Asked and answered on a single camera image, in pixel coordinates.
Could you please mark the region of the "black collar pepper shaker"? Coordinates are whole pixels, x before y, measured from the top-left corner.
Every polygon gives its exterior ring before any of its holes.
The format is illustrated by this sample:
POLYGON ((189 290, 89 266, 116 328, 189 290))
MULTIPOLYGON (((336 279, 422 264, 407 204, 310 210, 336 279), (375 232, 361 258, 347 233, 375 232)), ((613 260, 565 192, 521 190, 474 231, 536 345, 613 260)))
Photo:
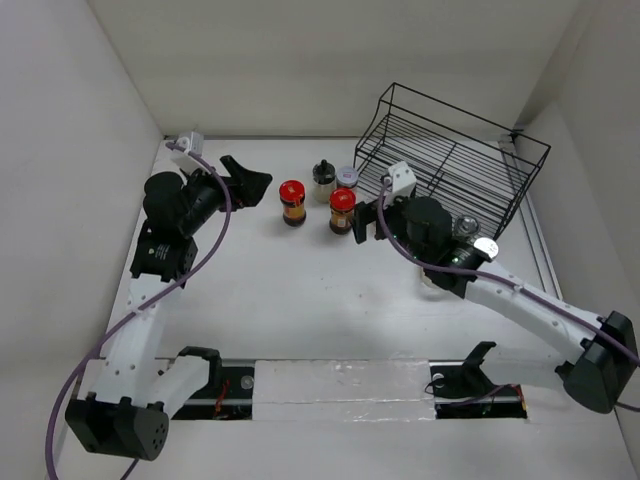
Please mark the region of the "black collar pepper shaker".
POLYGON ((481 229, 479 221, 470 215, 460 215, 454 223, 454 235, 460 238, 472 238, 478 234, 481 229))

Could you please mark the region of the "silver lid blue label shaker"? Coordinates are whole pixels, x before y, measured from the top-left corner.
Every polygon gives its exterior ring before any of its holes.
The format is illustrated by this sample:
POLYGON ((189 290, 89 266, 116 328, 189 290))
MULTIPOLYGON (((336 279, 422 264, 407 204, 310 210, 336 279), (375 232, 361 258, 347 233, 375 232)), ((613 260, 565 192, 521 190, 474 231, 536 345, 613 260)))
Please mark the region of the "silver lid blue label shaker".
POLYGON ((477 238, 473 247, 488 262, 492 262, 499 254, 497 242, 488 237, 477 238))

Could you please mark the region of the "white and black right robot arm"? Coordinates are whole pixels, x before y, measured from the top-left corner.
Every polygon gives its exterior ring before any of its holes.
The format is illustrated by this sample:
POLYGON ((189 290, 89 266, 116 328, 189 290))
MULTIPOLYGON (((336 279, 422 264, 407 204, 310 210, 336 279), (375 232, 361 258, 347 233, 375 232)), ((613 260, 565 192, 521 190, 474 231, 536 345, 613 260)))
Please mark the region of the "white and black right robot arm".
POLYGON ((357 243, 366 240, 369 225, 434 286, 502 315, 562 354, 555 372, 578 404, 602 414, 619 406, 639 366, 627 316, 601 316, 527 284, 497 262, 497 243, 480 236, 474 217, 453 217, 433 198, 359 202, 352 218, 357 243))

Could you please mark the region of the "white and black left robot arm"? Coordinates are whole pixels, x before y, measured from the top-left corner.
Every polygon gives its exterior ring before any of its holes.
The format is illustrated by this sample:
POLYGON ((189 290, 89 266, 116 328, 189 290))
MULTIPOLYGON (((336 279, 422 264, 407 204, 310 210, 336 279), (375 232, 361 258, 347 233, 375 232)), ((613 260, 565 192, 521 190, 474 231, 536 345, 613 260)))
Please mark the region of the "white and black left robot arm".
POLYGON ((144 185, 145 220, 130 266, 126 322, 108 339, 104 366, 85 397, 73 399, 65 420, 90 453, 155 460, 166 444, 170 419, 195 394, 222 387, 217 350, 187 346, 165 373, 156 354, 168 317, 168 300, 203 267, 195 233, 217 211, 255 207, 273 178, 220 159, 227 173, 204 165, 161 172, 144 185))

